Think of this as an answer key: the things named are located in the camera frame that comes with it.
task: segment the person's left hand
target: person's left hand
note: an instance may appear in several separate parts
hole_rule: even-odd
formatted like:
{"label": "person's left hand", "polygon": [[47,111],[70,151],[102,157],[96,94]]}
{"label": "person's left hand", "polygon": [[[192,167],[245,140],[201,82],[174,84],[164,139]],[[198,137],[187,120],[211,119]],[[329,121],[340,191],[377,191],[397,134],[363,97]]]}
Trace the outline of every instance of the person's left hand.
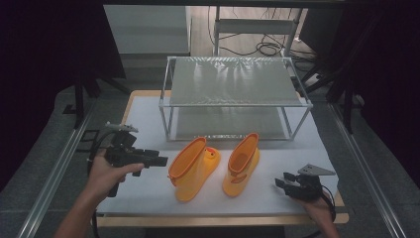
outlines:
{"label": "person's left hand", "polygon": [[120,181],[124,181],[126,174],[138,172],[143,169],[143,164],[130,164],[121,168],[112,167],[105,160],[105,150],[98,152],[93,161],[89,180],[85,191],[89,192],[97,202],[102,201],[108,195],[109,190]]}

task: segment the gray floor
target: gray floor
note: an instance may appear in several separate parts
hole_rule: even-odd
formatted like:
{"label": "gray floor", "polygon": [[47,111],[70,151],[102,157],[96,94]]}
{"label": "gray floor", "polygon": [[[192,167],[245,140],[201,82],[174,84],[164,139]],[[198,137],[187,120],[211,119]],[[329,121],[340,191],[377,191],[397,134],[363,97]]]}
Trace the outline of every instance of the gray floor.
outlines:
{"label": "gray floor", "polygon": [[[195,14],[199,10],[206,14],[206,9],[197,9],[197,11],[192,12]],[[204,24],[199,20],[196,22],[197,25]],[[192,29],[195,33],[204,30],[206,29],[199,27],[193,27]],[[211,54],[211,46],[195,47],[194,42],[203,43],[204,41],[207,41],[204,36],[192,40],[191,53],[194,56],[209,56],[208,54]],[[206,49],[206,53],[198,52],[199,49],[201,49],[200,51]],[[160,89],[161,80],[164,76],[164,60],[133,56],[122,57],[128,79],[119,81],[132,89]],[[154,63],[144,65],[145,61],[153,61]],[[100,80],[99,83],[102,89],[101,96],[96,100],[87,100],[87,103],[94,102],[95,108],[93,117],[86,129],[101,130],[104,129],[103,125],[106,121],[120,122],[126,109],[128,95]],[[392,237],[378,211],[377,202],[370,194],[358,163],[352,156],[343,134],[340,133],[331,107],[324,99],[327,90],[328,86],[320,88],[309,96],[314,103],[312,115],[321,139],[327,148],[330,160],[339,175],[339,190],[350,214],[350,221],[338,225],[338,228],[343,237]],[[16,237],[31,211],[34,201],[59,157],[62,147],[72,132],[74,115],[64,115],[62,111],[67,104],[73,104],[73,100],[72,88],[57,95],[55,109],[49,124],[15,176],[0,193],[0,237]],[[420,233],[420,227],[418,226],[420,224],[419,189],[367,125],[360,114],[360,108],[355,108],[352,115],[354,138],[357,140],[384,196],[401,222],[406,237],[418,237]],[[79,149],[86,147],[82,143],[78,145]],[[86,182],[86,158],[87,154],[81,152],[76,152],[71,158],[68,169],[38,228],[36,237],[51,237],[62,218],[71,208]],[[284,233],[286,237],[302,237],[314,230],[315,227],[312,225],[287,226]],[[145,237],[146,230],[143,228],[100,229],[100,234],[101,237]],[[262,232],[254,234],[253,237],[277,236],[272,232]]]}

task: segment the white wall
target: white wall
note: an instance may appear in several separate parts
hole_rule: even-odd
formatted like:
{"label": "white wall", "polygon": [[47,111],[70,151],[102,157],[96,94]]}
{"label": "white wall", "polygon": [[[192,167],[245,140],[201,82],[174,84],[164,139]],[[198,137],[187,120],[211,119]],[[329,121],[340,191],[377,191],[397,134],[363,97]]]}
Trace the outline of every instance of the white wall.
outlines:
{"label": "white wall", "polygon": [[105,5],[104,8],[120,54],[189,53],[189,7]]}

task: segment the yellow boot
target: yellow boot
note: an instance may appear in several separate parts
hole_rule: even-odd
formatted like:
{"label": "yellow boot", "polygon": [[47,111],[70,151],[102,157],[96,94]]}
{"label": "yellow boot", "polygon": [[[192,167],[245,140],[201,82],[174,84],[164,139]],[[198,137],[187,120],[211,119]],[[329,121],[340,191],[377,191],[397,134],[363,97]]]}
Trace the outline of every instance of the yellow boot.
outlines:
{"label": "yellow boot", "polygon": [[189,143],[169,167],[170,181],[176,186],[180,201],[191,200],[220,162],[220,153],[206,147],[206,139],[199,137]]}
{"label": "yellow boot", "polygon": [[229,196],[241,194],[259,163],[258,142],[259,134],[251,133],[232,152],[223,180],[223,190]]}

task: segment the shoe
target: shoe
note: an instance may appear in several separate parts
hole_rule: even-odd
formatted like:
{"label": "shoe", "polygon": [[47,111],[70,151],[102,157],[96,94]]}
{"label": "shoe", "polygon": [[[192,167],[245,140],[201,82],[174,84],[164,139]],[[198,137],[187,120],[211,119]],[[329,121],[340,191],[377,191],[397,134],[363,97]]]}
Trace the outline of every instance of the shoe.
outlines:
{"label": "shoe", "polygon": [[223,190],[229,196],[241,194],[259,163],[258,142],[259,134],[251,133],[232,152],[228,171],[223,180]]}
{"label": "shoe", "polygon": [[194,198],[219,163],[219,151],[206,147],[204,137],[190,142],[169,167],[168,177],[176,187],[176,199],[189,201]]}

